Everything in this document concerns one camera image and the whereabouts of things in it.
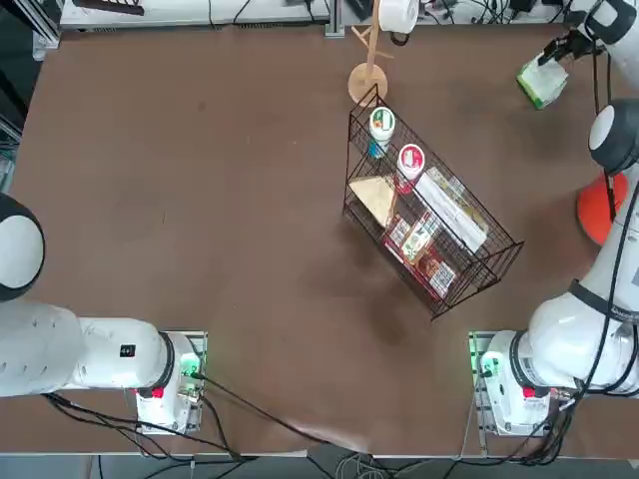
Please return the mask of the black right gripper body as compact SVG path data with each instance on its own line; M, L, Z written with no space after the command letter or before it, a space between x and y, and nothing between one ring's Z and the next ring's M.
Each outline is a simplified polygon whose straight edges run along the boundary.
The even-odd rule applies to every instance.
M605 47L582 34L579 30L569 30L565 36L564 54L571 59L594 55L597 57L605 51Z

